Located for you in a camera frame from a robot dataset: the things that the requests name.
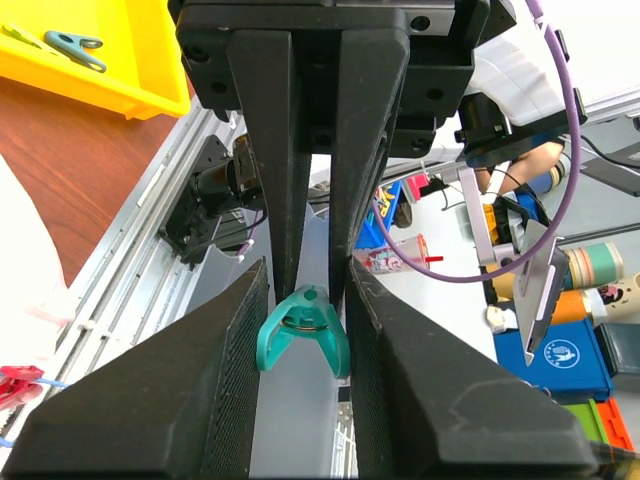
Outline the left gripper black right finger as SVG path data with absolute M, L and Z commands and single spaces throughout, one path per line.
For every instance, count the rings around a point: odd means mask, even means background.
M 573 414 L 391 294 L 346 281 L 364 479 L 583 479 L 598 464 Z

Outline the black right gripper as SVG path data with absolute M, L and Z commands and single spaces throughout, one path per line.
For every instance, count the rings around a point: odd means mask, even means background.
M 329 297 L 388 155 L 418 158 L 453 116 L 503 1 L 172 1 L 201 104 L 244 116 L 269 218 L 275 298 L 295 289 L 310 161 L 331 158 Z

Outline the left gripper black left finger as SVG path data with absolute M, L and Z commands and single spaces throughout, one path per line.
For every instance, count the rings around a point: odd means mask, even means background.
M 3 477 L 246 477 L 267 306 L 258 260 L 216 298 L 40 404 Z

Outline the teal clothespin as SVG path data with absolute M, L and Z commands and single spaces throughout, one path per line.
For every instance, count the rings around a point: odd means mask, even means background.
M 258 370 L 270 371 L 295 338 L 315 341 L 336 378 L 349 376 L 349 340 L 324 287 L 299 287 L 267 316 L 256 341 Z

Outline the red clothespin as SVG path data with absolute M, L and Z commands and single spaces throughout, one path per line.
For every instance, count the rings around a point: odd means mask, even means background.
M 1 367 L 1 409 L 10 410 L 37 398 L 44 371 L 36 366 Z

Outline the white pink-trimmed underwear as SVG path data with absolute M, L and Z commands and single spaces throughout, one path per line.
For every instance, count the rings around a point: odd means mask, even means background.
M 75 319 L 58 251 L 31 197 L 1 162 L 1 364 L 48 368 Z

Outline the light blue wire hanger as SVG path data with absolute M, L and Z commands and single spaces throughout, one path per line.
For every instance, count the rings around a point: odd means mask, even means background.
M 22 395 L 21 400 L 23 400 L 23 403 L 21 404 L 21 407 L 26 405 L 31 400 L 38 398 L 44 391 L 45 386 L 47 386 L 49 389 L 64 390 L 69 387 L 69 384 L 45 378 L 37 379 L 34 383 L 30 383 L 28 385 L 30 391 Z

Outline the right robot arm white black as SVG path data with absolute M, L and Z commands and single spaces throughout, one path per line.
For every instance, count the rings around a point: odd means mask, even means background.
M 473 167 L 585 120 L 565 41 L 538 1 L 172 1 L 201 104 L 242 114 L 270 221 L 277 300 L 295 289 L 311 158 L 331 158 L 328 283 L 339 304 L 391 157 L 461 121 Z

